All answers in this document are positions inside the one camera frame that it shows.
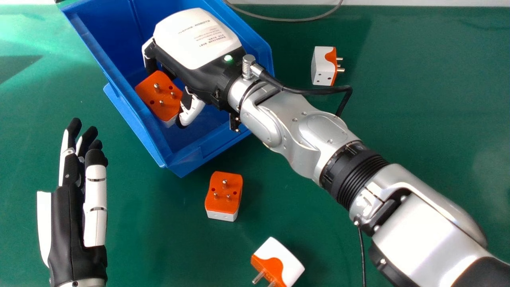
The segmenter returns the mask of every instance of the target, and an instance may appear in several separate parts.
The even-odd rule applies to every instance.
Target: green table
[[[250,8],[292,17],[326,9]],[[336,46],[346,68],[337,84],[354,87],[344,112],[350,129],[465,208],[489,250],[510,261],[509,12],[342,7],[308,23],[243,18],[269,42],[276,74],[290,85],[310,86],[313,46]],[[361,285],[347,212],[254,136],[184,179],[158,168],[57,7],[0,6],[0,67],[0,286],[47,283],[35,192],[55,189],[61,135],[74,116],[99,128],[110,160],[109,286],[250,286],[249,258],[269,236],[306,267],[296,286]],[[334,111],[339,98],[310,101]],[[234,223],[206,217],[215,170],[244,177]],[[389,286],[367,269],[370,286]]]

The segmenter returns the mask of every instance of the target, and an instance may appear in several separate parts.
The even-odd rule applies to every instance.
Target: black ribbed joint
[[[367,181],[389,163],[361,142],[336,153],[321,176],[322,187],[347,210]]]

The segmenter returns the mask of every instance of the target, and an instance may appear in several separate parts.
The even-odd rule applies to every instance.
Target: blue plastic bin
[[[157,164],[183,177],[250,134],[229,129],[228,113],[206,106],[186,129],[165,128],[135,93],[147,74],[142,44],[163,18],[200,7],[230,27],[243,47],[273,73],[271,48],[221,0],[83,0],[62,12],[108,79],[104,91]]]

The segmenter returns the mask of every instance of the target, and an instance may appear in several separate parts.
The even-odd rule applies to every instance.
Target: metal prong
[[[262,277],[264,277],[264,274],[265,272],[262,270],[259,274],[257,274],[257,276],[251,281],[251,283],[253,284],[257,284],[259,283],[260,279],[262,279]]]

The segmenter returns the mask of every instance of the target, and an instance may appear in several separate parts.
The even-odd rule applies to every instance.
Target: green tabletop
[[[250,9],[298,17],[327,8]],[[354,87],[350,129],[467,210],[489,250],[510,261],[509,12],[348,6],[307,23],[243,18],[289,85],[310,87],[313,47],[336,46],[346,69],[337,84]],[[47,285],[35,192],[55,189],[75,116],[98,127],[110,161],[108,286],[250,286],[250,256],[269,236],[304,264],[295,286],[361,285],[347,212],[283,157],[250,136],[180,179],[155,164],[104,95],[106,82],[57,7],[0,6],[0,286]],[[310,101],[335,111],[339,97]],[[206,216],[216,170],[243,175],[234,223]],[[371,264],[367,272],[369,286],[390,285]]]

